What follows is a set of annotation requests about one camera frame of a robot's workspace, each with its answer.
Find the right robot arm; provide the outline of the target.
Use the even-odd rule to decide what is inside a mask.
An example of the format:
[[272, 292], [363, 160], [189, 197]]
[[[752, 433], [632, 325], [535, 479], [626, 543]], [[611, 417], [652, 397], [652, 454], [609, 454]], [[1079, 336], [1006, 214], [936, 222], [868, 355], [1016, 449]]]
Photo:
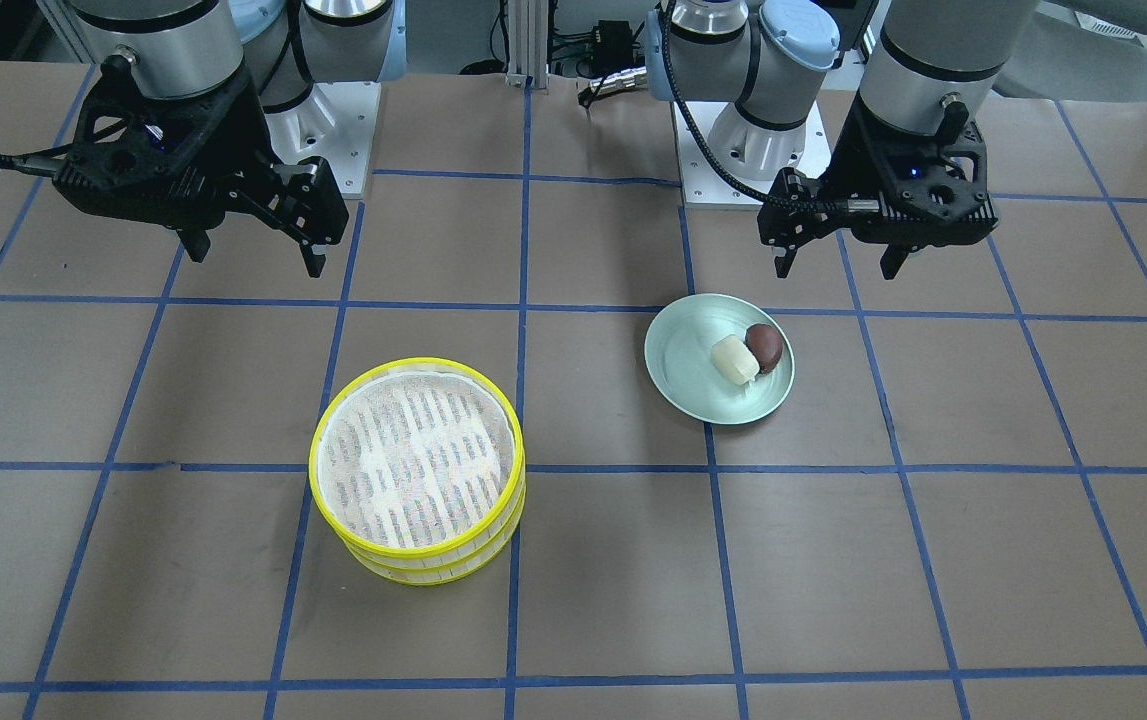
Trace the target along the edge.
[[71, 1], [99, 61], [52, 183], [89, 216], [159, 225], [194, 263], [231, 213], [320, 277], [350, 214], [329, 85], [407, 69], [401, 1]]

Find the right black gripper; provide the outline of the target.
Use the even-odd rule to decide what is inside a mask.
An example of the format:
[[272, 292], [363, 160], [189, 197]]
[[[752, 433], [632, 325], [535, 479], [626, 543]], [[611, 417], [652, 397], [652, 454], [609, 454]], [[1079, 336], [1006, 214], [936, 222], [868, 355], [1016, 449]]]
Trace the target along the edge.
[[107, 56], [52, 182], [85, 213], [174, 230], [193, 263], [211, 250], [208, 230], [239, 213], [288, 234], [318, 279], [349, 222], [329, 161], [273, 151], [245, 65], [204, 94], [159, 100], [128, 58]]

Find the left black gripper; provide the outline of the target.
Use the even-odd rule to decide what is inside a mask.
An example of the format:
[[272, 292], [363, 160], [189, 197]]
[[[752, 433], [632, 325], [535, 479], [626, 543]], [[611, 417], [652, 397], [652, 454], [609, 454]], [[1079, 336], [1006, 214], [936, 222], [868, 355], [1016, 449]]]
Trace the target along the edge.
[[922, 246], [974, 245], [993, 232], [999, 217], [972, 105], [945, 95], [929, 109], [920, 135], [857, 97], [821, 177], [779, 170], [759, 211], [759, 238], [774, 246], [777, 277], [791, 273], [798, 246], [837, 230], [887, 246], [879, 261], [884, 281]]

